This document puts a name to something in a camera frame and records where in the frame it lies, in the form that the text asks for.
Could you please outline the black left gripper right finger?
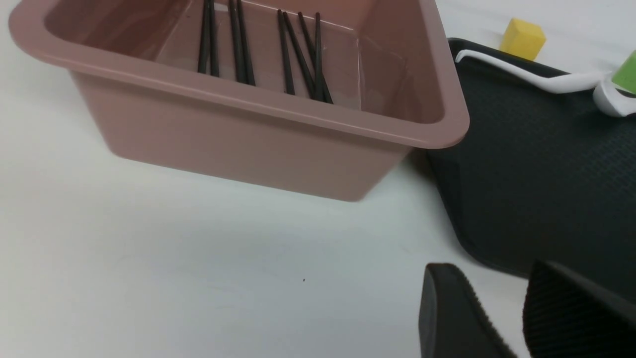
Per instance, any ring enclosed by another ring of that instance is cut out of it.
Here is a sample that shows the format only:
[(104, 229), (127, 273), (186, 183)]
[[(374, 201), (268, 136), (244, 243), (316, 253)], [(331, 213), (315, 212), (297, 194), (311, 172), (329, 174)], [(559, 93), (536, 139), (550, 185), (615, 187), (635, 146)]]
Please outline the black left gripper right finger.
[(536, 261), (523, 335), (534, 358), (633, 358), (635, 306), (570, 268)]

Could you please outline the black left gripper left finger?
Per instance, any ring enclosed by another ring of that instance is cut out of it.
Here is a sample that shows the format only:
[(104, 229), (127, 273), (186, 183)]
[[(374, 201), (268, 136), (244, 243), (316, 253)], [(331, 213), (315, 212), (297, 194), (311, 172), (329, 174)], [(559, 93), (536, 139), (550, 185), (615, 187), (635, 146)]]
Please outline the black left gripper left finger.
[(423, 358), (515, 358), (473, 286), (450, 263), (425, 267), (418, 330)]

